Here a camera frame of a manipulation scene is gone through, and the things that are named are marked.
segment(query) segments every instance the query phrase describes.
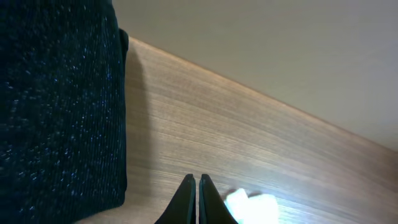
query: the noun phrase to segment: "brown wooden plank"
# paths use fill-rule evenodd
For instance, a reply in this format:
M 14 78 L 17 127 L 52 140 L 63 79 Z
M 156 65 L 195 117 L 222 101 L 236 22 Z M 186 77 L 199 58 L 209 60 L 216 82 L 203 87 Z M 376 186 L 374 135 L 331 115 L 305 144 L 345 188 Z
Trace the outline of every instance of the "brown wooden plank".
M 154 223 L 187 173 L 274 194 L 281 223 L 398 220 L 394 152 L 136 39 L 126 117 L 126 202 L 84 222 Z

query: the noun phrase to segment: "wood grain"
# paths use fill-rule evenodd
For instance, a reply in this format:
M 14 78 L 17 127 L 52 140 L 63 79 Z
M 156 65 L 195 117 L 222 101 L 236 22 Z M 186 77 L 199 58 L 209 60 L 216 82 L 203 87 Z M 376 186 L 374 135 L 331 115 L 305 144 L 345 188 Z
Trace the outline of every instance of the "wood grain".
M 125 204 L 85 223 L 154 223 L 187 173 L 274 194 L 281 223 L 396 223 L 397 154 L 130 39 Z

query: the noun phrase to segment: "beige wall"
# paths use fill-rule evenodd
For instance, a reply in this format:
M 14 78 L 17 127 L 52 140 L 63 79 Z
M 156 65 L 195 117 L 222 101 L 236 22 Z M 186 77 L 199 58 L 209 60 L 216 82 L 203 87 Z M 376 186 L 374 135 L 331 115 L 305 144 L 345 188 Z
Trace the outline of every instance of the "beige wall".
M 114 0 L 130 36 L 398 150 L 398 0 Z

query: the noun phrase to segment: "dark cloth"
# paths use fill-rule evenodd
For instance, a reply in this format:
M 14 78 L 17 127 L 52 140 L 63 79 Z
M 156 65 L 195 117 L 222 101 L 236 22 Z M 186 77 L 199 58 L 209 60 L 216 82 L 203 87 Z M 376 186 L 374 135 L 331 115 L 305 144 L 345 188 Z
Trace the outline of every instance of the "dark cloth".
M 124 202 L 128 37 L 109 1 L 1 3 L 2 223 Z

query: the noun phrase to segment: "black pointed object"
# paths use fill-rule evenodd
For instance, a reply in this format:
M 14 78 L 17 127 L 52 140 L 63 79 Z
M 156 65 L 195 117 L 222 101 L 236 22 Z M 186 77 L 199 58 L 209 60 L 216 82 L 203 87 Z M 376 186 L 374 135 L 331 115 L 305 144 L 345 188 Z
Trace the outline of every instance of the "black pointed object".
M 193 174 L 187 174 L 175 192 L 166 210 L 155 222 L 163 223 L 191 223 L 196 222 L 196 185 Z
M 199 223 L 238 224 L 207 174 L 202 174 L 199 182 Z

